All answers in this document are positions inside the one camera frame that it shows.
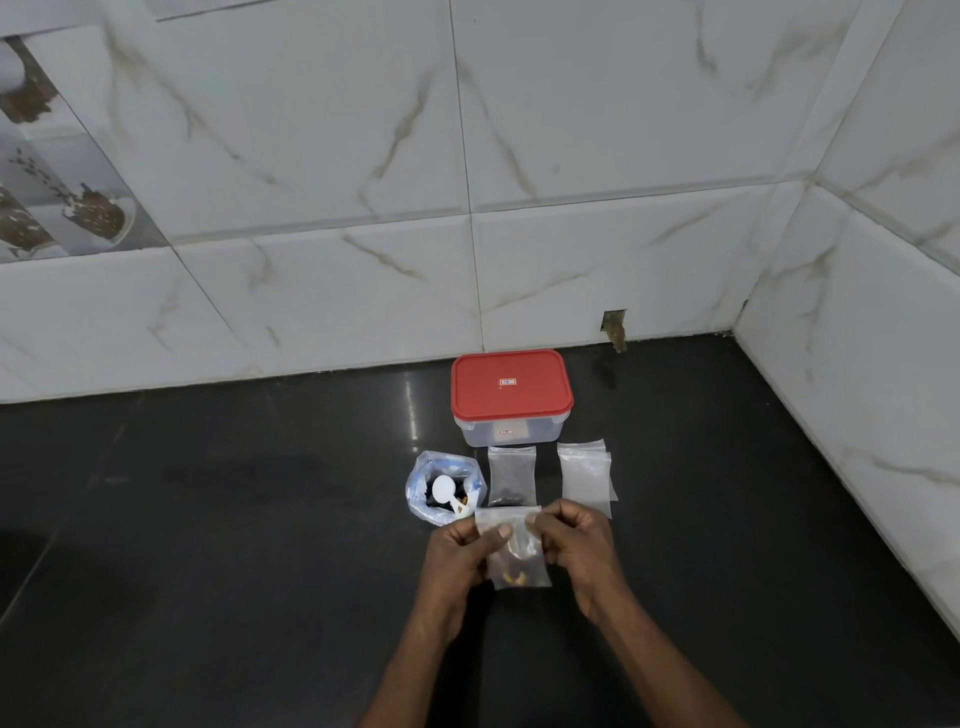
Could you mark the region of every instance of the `right hand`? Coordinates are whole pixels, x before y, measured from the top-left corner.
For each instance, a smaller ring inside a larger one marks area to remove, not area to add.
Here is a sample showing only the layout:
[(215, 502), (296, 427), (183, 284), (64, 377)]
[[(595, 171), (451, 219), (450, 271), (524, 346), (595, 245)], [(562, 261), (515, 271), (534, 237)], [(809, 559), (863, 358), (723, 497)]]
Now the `right hand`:
[(528, 516), (527, 525), (542, 539), (547, 562), (569, 572), (577, 606), (590, 621), (600, 619), (607, 599), (630, 592), (610, 521), (600, 511), (560, 498)]

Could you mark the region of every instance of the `transparent plastic container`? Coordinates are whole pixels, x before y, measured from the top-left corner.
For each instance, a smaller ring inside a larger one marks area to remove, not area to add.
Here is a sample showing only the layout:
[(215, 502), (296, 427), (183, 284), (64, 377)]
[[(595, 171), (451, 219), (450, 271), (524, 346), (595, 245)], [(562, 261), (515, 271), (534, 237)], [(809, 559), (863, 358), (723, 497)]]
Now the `transparent plastic container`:
[(454, 416), (453, 420), (464, 431), (464, 439), (472, 448), (491, 445), (527, 445), (550, 443), (560, 437), (569, 410), (562, 415), (531, 417), (521, 420), (488, 420), (466, 422)]
[(552, 442), (572, 408), (564, 360), (552, 349), (467, 354), (453, 362), (450, 409), (474, 448)]

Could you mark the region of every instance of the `clear plastic bag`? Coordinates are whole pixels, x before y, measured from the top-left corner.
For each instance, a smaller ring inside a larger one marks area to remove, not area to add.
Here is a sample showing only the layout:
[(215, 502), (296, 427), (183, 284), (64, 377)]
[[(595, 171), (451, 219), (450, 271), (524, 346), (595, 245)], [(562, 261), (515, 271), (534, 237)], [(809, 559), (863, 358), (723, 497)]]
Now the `clear plastic bag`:
[(543, 544), (540, 537), (527, 528), (526, 517), (538, 513), (540, 507), (519, 506), (477, 508), (477, 530), (481, 534), (507, 523), (514, 532), (510, 540), (495, 554), (487, 557), (487, 575), (495, 589), (512, 587), (549, 587)]
[[(449, 475), (463, 488), (467, 503), (459, 514), (427, 502), (427, 483), (438, 475)], [(406, 495), (407, 505), (417, 518), (434, 525), (447, 525), (473, 513), (487, 496), (487, 481), (480, 472), (480, 464), (472, 457), (424, 450), (417, 456), (414, 469), (407, 477)]]
[[(594, 451), (606, 452), (607, 443), (605, 443), (602, 438), (600, 440), (594, 440), (592, 443), (557, 443), (558, 454), (560, 454), (565, 449), (566, 450), (584, 450), (589, 452), (594, 452)], [(610, 481), (610, 500), (620, 500), (620, 498), (616, 496), (616, 491), (613, 489), (612, 478)]]
[(490, 500), (495, 505), (537, 505), (537, 448), (488, 448)]
[(557, 454), (564, 474), (564, 497), (596, 508), (610, 518), (610, 454), (559, 448)]

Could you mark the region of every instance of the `red plastic lid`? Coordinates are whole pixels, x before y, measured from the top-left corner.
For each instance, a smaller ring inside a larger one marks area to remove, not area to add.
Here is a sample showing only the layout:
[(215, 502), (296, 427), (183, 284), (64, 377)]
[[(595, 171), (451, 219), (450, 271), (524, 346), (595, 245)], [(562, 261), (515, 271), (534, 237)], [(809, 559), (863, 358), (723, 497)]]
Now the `red plastic lid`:
[(564, 360), (552, 349), (471, 353), (453, 362), (450, 409), (458, 420), (552, 417), (572, 406)]

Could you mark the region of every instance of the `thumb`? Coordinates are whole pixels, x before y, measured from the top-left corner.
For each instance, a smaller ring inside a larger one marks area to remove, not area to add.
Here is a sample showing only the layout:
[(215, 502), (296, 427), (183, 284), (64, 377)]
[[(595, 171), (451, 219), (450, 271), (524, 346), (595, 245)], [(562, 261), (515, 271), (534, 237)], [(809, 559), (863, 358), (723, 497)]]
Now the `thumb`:
[(479, 566), (481, 561), (500, 550), (500, 547), (507, 543), (507, 539), (513, 532), (514, 530), (507, 523), (501, 523), (499, 527), (487, 531), (469, 546), (464, 546), (470, 562), (474, 566)]
[(570, 538), (576, 534), (576, 531), (566, 523), (542, 511), (537, 513), (535, 517), (532, 514), (527, 516), (527, 525), (538, 536), (542, 537), (543, 534), (546, 534), (560, 547), (569, 544)]

